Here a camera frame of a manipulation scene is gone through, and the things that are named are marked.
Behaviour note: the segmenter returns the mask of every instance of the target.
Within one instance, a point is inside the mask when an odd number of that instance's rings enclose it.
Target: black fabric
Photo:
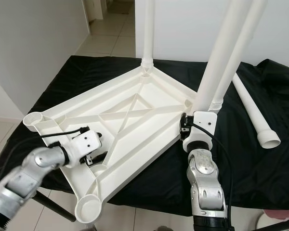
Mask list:
[[[138,67],[140,62],[134,58],[71,56],[30,112],[53,107]],[[206,63],[154,60],[154,66],[197,91]],[[261,148],[256,131],[231,84],[218,114],[215,135],[230,153],[234,164],[233,205],[289,209],[289,67],[265,60],[257,66],[241,63],[237,73],[268,124],[279,135],[281,144],[274,149]],[[0,167],[12,147],[30,136],[32,132],[20,124],[1,152]],[[43,145],[40,140],[20,147],[13,153],[5,174],[21,164],[32,149]],[[215,143],[212,153],[227,197],[227,162]],[[190,184],[186,169],[187,153],[178,141],[117,193],[110,203],[190,216]],[[60,170],[48,174],[42,186],[72,193]]]

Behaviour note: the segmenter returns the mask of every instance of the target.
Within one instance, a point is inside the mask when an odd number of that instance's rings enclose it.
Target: white wall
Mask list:
[[[88,34],[80,0],[0,0],[0,85],[23,114]]]
[[[0,118],[22,119],[24,115],[0,86]]]
[[[206,62],[227,0],[156,0],[154,58]],[[136,0],[136,57],[143,53],[145,1]],[[269,0],[244,62],[289,66],[289,0]]]
[[[94,4],[94,16],[96,19],[104,19],[107,6],[105,0],[93,0]]]
[[[93,0],[84,0],[83,2],[85,5],[88,22],[91,22],[95,19]]]

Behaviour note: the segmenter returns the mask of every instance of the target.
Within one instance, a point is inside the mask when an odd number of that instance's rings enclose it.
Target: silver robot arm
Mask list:
[[[213,112],[184,113],[180,121],[183,149],[189,153],[187,178],[191,183],[194,230],[230,231],[223,189],[218,182],[218,168],[212,160],[211,137],[193,126],[196,124],[214,134],[217,115]]]
[[[53,148],[36,148],[0,181],[0,231],[17,211],[33,197],[43,178],[62,166],[75,167],[87,154],[101,147],[99,135],[86,131],[70,142]]]

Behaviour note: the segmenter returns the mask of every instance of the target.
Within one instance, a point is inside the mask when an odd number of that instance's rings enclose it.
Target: metal stand leg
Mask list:
[[[32,199],[72,222],[76,220],[76,217],[73,214],[66,211],[64,208],[53,202],[47,196],[41,194],[39,191],[37,191],[37,194],[34,197],[32,197]]]

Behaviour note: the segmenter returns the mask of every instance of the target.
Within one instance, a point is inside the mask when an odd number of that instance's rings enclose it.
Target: tiled floor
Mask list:
[[[135,57],[135,10],[129,14],[107,14],[90,25],[91,35],[76,55]]]
[[[91,24],[91,36],[82,44],[76,55],[135,57],[135,15],[108,14],[105,20]],[[17,124],[0,122],[0,152]],[[47,189],[39,189],[70,212],[74,212],[74,195]],[[234,207],[232,221],[237,231],[253,229],[259,209]],[[136,209],[128,206],[106,204],[102,217],[97,221],[98,231],[153,231],[160,225],[174,231],[192,230],[191,217]],[[48,208],[29,200],[10,222],[8,231],[79,231],[85,225],[70,222]]]

